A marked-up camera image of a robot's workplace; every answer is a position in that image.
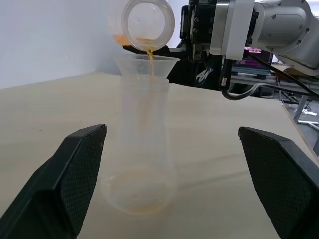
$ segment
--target beige tabletop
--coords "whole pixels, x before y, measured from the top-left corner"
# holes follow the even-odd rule
[[[79,239],[278,239],[254,190],[238,128],[287,137],[311,150],[279,101],[229,101],[171,85],[168,132],[178,172],[174,202],[153,216],[112,208],[100,176],[120,117],[119,76],[93,73],[0,90],[0,215],[32,173],[80,128],[108,127],[98,182]]]

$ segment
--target funnel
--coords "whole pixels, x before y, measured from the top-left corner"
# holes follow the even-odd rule
[[[120,120],[115,145],[101,171],[101,187],[118,210],[145,215],[160,211],[174,198],[176,171],[171,158],[166,118],[169,82],[178,59],[121,55]]]
[[[116,58],[116,63],[120,68],[122,76],[154,76],[157,79],[166,79],[173,69],[177,58],[154,56],[154,60],[149,60],[147,55],[123,54]]]

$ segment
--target cable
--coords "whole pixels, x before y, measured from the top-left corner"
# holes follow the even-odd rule
[[[263,60],[259,59],[258,60],[262,61],[260,62],[261,64],[263,65],[266,65],[267,67],[269,66],[270,68],[273,68],[271,65],[269,65],[268,63],[264,62]],[[275,89],[275,90],[280,90],[280,91],[286,91],[286,92],[291,92],[291,93],[295,93],[295,94],[301,94],[301,95],[306,95],[306,96],[311,96],[311,95],[318,95],[319,97],[319,94],[315,93],[314,91],[310,90],[306,85],[304,85],[303,83],[301,83],[300,81],[298,81],[297,79],[295,79],[294,77],[274,68],[276,70],[276,72],[280,72],[280,73],[283,73],[285,75],[288,76],[288,78],[293,78],[294,81],[297,81],[298,82],[298,85],[302,85],[302,88],[303,89],[307,89],[306,91],[309,92],[309,93],[304,93],[304,92],[300,92],[300,91],[294,91],[294,90],[289,90],[289,89],[285,89],[285,88],[282,88],[282,87],[278,87],[278,86],[273,86],[273,85],[270,85],[270,84],[267,84],[267,83],[257,83],[255,85],[253,85],[253,87],[251,89],[249,89],[248,91],[242,93],[242,94],[239,94],[239,95],[234,95],[234,94],[231,94],[228,92],[228,89],[229,89],[229,86],[230,86],[230,81],[231,81],[231,74],[232,74],[232,65],[233,65],[233,60],[228,60],[228,59],[225,59],[224,60],[224,65],[223,65],[223,68],[222,68],[222,74],[221,74],[221,78],[220,78],[220,82],[219,82],[219,88],[223,94],[223,96],[229,100],[233,100],[233,101],[236,101],[236,100],[241,100],[243,98],[246,98],[248,96],[251,96],[252,94],[254,94],[256,92],[256,90],[259,88],[259,87],[267,87],[267,88],[271,88],[271,89]]]
[[[253,58],[254,60],[256,60],[258,63],[266,66],[267,68],[269,68],[270,70],[283,75],[284,77],[286,77],[287,79],[293,81],[294,83],[296,83],[298,86],[300,86],[301,88],[303,88],[305,91],[307,91],[309,94],[316,96],[319,98],[319,94],[317,94],[316,92],[314,92],[313,90],[309,89],[304,83],[300,82],[299,80],[297,80],[295,77],[292,77],[291,75],[273,67],[272,65],[268,64],[267,62],[263,61],[262,59],[260,59],[257,56],[251,55],[250,53],[248,53],[248,55]]]
[[[228,93],[226,88],[221,88],[221,92],[222,92],[223,96],[226,97],[227,99],[236,101],[236,100],[241,100],[243,98],[251,96],[252,94],[254,94],[256,92],[256,90],[259,87],[267,87],[267,88],[271,88],[271,89],[275,89],[275,90],[286,91],[286,92],[291,92],[291,93],[295,93],[295,94],[301,94],[301,95],[310,96],[309,93],[288,90],[288,89],[285,89],[285,88],[282,88],[282,87],[278,87],[278,86],[273,86],[273,85],[270,85],[270,84],[267,84],[267,83],[257,83],[255,85],[253,85],[253,87],[250,90],[248,90],[248,91],[246,91],[246,92],[244,92],[244,93],[242,93],[240,95],[234,95],[234,94]]]

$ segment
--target plastic cup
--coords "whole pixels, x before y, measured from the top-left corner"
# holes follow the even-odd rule
[[[108,202],[122,212],[145,215],[167,206],[176,191],[176,172],[165,124],[169,82],[179,59],[121,55],[121,123],[116,145],[101,176]]]
[[[175,17],[166,0],[116,0],[107,10],[107,24],[120,46],[155,51],[173,36]]]

